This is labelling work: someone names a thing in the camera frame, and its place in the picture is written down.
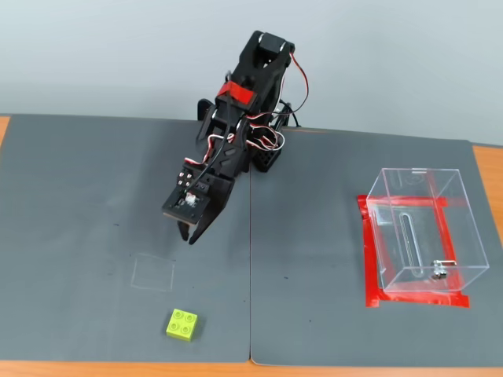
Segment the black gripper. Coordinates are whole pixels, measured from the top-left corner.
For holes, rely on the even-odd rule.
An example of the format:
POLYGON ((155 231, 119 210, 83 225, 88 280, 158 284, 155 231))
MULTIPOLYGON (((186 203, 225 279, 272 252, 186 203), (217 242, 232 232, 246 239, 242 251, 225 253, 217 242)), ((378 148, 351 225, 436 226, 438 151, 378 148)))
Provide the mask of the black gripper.
POLYGON ((206 173, 194 184, 196 171, 192 164, 184 164, 181 174, 178 179, 178 192, 175 200, 177 225, 182 239, 189 240, 189 244, 195 244, 225 208, 232 192, 232 179, 206 173), (209 198, 209 203, 197 224, 195 222, 196 196, 209 198), (195 224, 196 229, 189 238, 189 227, 195 224))

